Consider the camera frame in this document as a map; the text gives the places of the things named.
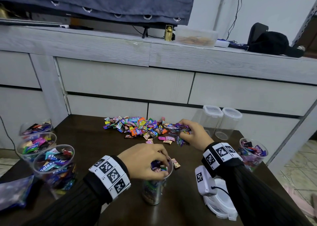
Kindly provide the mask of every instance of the black sleeve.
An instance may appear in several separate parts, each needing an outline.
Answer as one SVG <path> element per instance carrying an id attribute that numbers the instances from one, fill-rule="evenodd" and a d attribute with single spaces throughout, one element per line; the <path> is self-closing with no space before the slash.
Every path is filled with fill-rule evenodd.
<path id="1" fill-rule="evenodd" d="M 244 226 L 311 226 L 306 217 L 300 215 L 244 165 L 229 164 L 219 166 L 216 174 L 226 181 L 228 193 Z"/>
<path id="2" fill-rule="evenodd" d="M 124 163 L 117 156 L 112 158 L 129 177 Z M 111 202 L 112 197 L 99 178 L 88 172 L 66 195 L 23 226 L 93 226 L 99 219 L 101 206 Z"/>

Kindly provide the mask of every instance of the dark wooden table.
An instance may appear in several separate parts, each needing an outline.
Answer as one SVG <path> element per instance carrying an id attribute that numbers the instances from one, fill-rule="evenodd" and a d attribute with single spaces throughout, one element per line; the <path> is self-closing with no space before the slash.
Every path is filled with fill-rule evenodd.
<path id="1" fill-rule="evenodd" d="M 145 142 L 142 137 L 125 139 L 124 134 L 117 130 L 104 130 L 103 125 L 104 119 L 101 117 L 70 115 L 55 129 L 57 144 L 69 144 L 75 148 L 79 180 L 102 156 L 118 155 L 137 143 Z M 234 131 L 227 142 L 237 149 L 242 137 L 239 131 Z M 101 214 L 99 225 L 242 225 L 240 218 L 235 222 L 219 219 L 205 206 L 195 179 L 195 168 L 201 165 L 202 153 L 186 145 L 180 148 L 175 142 L 164 146 L 169 156 L 175 158 L 181 167 L 168 178 L 161 203 L 156 206 L 146 204 L 140 195 L 141 181 L 132 180 L 131 188 Z M 31 173 L 20 160 L 0 178 L 0 183 L 23 178 Z M 265 164 L 259 165 L 254 174 L 300 212 Z M 20 225 L 54 202 L 45 185 L 35 185 L 29 199 L 25 209 L 10 209 L 0 213 L 0 225 Z"/>

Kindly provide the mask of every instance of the electrical cord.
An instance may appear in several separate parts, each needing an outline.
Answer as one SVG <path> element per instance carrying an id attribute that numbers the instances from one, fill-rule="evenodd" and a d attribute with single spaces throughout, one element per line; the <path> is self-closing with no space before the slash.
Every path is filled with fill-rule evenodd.
<path id="1" fill-rule="evenodd" d="M 11 137 L 9 136 L 9 134 L 8 134 L 8 132 L 7 132 L 7 129 L 6 129 L 5 125 L 4 125 L 4 122 L 3 122 L 3 120 L 2 120 L 2 116 L 1 116 L 1 115 L 0 115 L 0 119 L 1 119 L 1 122 L 2 122 L 2 125 L 3 125 L 3 128 L 4 128 L 4 131 L 5 131 L 6 135 L 7 135 L 7 137 L 10 139 L 10 141 L 11 141 L 12 144 L 13 144 L 14 152 L 16 153 L 16 155 L 18 155 L 18 153 L 16 152 L 16 145 L 14 144 L 13 140 L 12 140 Z"/>
<path id="2" fill-rule="evenodd" d="M 215 189 L 215 188 L 217 188 L 217 189 L 221 189 L 222 191 L 224 191 L 226 194 L 228 194 L 228 196 L 229 196 L 229 193 L 226 191 L 226 190 L 224 190 L 223 188 L 220 188 L 220 187 L 211 187 L 211 189 Z"/>
<path id="3" fill-rule="evenodd" d="M 240 8 L 239 8 L 239 3 L 240 3 L 240 0 L 238 0 L 238 6 L 237 6 L 237 12 L 236 12 L 235 20 L 234 20 L 234 22 L 232 23 L 232 25 L 230 26 L 230 28 L 228 29 L 228 36 L 227 36 L 227 39 L 226 39 L 226 40 L 228 40 L 231 31 L 232 31 L 233 28 L 235 27 L 236 20 L 237 20 L 237 16 L 238 16 L 238 12 L 240 11 L 240 9 L 241 9 L 241 7 L 242 7 L 242 0 L 241 0 L 241 6 L 240 6 Z"/>
<path id="4" fill-rule="evenodd" d="M 143 35 L 143 33 L 141 33 L 140 31 L 138 31 L 138 30 L 134 27 L 134 25 L 133 25 L 133 28 L 134 28 L 137 32 L 139 32 L 141 35 Z M 156 37 L 156 36 L 150 36 L 150 35 L 149 35 L 149 37 L 158 38 L 158 39 L 164 39 L 164 37 Z"/>

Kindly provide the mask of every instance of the hand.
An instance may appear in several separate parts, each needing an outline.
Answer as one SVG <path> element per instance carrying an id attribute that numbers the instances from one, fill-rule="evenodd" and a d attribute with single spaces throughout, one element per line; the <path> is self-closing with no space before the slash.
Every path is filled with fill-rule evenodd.
<path id="1" fill-rule="evenodd" d="M 182 119 L 179 124 L 188 125 L 192 131 L 191 134 L 180 132 L 179 137 L 187 141 L 194 148 L 204 151 L 205 148 L 214 142 L 205 131 L 204 127 L 199 123 L 192 122 L 190 120 Z"/>
<path id="2" fill-rule="evenodd" d="M 144 180 L 163 180 L 168 172 L 153 172 L 151 162 L 159 160 L 169 166 L 168 154 L 162 144 L 136 144 L 118 155 L 128 168 L 130 178 Z"/>

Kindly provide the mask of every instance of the white drawer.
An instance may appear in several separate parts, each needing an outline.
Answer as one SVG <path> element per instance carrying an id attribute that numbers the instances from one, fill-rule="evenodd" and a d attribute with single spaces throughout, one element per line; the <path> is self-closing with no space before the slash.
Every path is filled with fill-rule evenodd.
<path id="1" fill-rule="evenodd" d="M 194 73 L 57 58 L 66 91 L 187 103 Z"/>
<path id="2" fill-rule="evenodd" d="M 41 88 L 26 53 L 0 51 L 0 84 Z"/>
<path id="3" fill-rule="evenodd" d="M 146 117 L 147 103 L 112 100 L 88 96 L 68 95 L 72 114 L 85 116 L 143 116 Z"/>
<path id="4" fill-rule="evenodd" d="M 18 132 L 23 123 L 51 117 L 42 91 L 1 87 L 0 102 L 0 115 L 15 145 L 21 140 Z M 0 148 L 14 149 L 2 123 L 0 123 Z"/>
<path id="5" fill-rule="evenodd" d="M 177 123 L 183 118 L 199 122 L 201 113 L 202 109 L 150 103 L 147 117 L 160 120 L 164 116 L 167 123 Z M 263 143 L 269 151 L 267 162 L 298 122 L 299 119 L 243 113 L 236 130 Z"/>
<path id="6" fill-rule="evenodd" d="M 196 73 L 189 104 L 303 116 L 317 87 Z"/>

